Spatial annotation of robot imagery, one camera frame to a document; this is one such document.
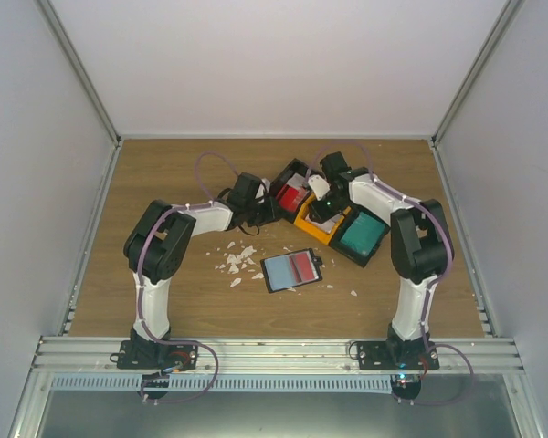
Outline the black leather card holder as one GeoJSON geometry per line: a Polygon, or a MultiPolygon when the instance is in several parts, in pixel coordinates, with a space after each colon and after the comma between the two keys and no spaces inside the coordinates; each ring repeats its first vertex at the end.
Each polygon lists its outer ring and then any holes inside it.
{"type": "Polygon", "coordinates": [[[322,281],[322,260],[311,248],[264,258],[260,266],[270,294],[322,281]]]}

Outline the white red april card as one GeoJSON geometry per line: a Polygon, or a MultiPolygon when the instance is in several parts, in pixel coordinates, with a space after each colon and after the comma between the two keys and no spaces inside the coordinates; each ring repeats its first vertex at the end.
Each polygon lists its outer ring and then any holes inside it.
{"type": "Polygon", "coordinates": [[[297,284],[310,282],[316,278],[308,252],[295,253],[289,256],[291,271],[297,284]]]}

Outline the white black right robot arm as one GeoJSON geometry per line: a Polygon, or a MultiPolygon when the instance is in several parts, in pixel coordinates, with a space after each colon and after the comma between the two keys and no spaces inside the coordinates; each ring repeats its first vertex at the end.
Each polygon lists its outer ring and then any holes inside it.
{"type": "Polygon", "coordinates": [[[309,217],[324,223],[347,206],[363,208],[389,227],[391,260],[400,276],[400,290],[391,334],[397,338],[386,347],[387,361],[405,370],[419,351],[414,341],[428,333],[428,315],[437,284],[448,275],[454,258],[442,205],[420,201],[383,182],[370,167],[351,168],[339,152],[313,160],[322,175],[306,172],[305,183],[316,200],[309,217]]]}

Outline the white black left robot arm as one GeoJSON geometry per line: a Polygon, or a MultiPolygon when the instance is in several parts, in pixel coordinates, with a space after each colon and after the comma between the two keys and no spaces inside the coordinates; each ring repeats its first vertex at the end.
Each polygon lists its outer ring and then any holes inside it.
{"type": "Polygon", "coordinates": [[[144,339],[138,357],[147,367],[158,369],[169,360],[169,289],[191,239],[278,221],[279,205],[269,189],[269,180],[242,172],[232,188],[205,203],[148,205],[123,248],[136,287],[132,329],[144,339]]]}

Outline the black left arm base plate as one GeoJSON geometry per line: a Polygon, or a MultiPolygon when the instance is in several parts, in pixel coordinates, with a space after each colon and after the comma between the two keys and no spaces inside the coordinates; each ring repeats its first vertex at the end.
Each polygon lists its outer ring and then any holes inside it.
{"type": "Polygon", "coordinates": [[[110,361],[121,370],[194,370],[198,348],[191,345],[162,345],[151,341],[124,340],[110,361]]]}

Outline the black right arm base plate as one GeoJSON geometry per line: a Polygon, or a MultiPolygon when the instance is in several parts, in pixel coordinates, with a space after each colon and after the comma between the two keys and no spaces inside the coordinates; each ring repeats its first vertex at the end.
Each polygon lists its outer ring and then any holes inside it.
{"type": "Polygon", "coordinates": [[[360,370],[416,371],[438,370],[438,356],[427,352],[421,339],[398,343],[389,340],[352,341],[347,354],[357,360],[360,370]]]}

